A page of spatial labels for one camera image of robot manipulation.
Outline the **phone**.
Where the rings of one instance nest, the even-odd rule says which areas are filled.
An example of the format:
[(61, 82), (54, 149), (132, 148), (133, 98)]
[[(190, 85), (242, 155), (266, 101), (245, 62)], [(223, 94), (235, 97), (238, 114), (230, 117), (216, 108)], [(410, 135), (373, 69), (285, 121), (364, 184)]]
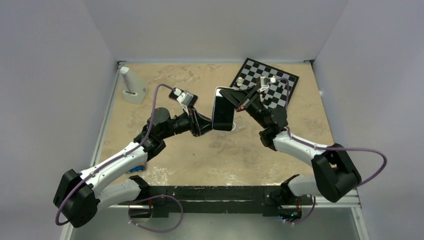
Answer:
[(177, 87), (169, 93), (168, 97), (184, 107), (194, 106), (198, 100), (197, 95)]
[(219, 86), (215, 89), (211, 127), (213, 130), (230, 132), (233, 129), (235, 107), (222, 95), (221, 90), (229, 88)]

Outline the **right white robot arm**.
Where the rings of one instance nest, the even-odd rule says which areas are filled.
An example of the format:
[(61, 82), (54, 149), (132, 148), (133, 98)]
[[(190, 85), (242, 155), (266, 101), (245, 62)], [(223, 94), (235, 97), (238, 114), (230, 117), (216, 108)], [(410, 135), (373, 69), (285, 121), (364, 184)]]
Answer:
[(335, 203), (362, 182), (347, 150), (340, 144), (323, 145), (291, 133), (287, 110), (278, 105), (266, 108), (256, 87), (244, 90), (219, 87), (216, 97), (236, 112), (246, 111), (262, 128), (259, 138), (273, 151), (288, 154), (312, 167), (312, 175), (295, 174), (281, 184), (281, 199), (292, 204), (305, 195), (320, 195)]

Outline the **clear phone case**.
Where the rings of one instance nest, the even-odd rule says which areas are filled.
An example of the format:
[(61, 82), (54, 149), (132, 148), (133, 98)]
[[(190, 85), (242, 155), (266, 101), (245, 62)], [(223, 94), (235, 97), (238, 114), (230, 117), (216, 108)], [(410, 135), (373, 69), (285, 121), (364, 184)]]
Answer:
[(233, 131), (242, 131), (247, 127), (246, 122), (242, 118), (235, 119), (233, 121)]

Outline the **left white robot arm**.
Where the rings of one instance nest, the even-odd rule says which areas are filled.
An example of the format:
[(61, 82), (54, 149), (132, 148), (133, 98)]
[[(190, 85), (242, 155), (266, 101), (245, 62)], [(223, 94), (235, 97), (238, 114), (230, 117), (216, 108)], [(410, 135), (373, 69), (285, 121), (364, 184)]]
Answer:
[(88, 169), (70, 169), (62, 175), (53, 198), (55, 223), (79, 228), (104, 208), (148, 202), (152, 199), (150, 186), (140, 176), (131, 176), (120, 184), (112, 182), (156, 157), (166, 147), (165, 139), (184, 132), (200, 137), (211, 130), (212, 120), (193, 106), (174, 117), (164, 107), (154, 109), (143, 130), (118, 153)]

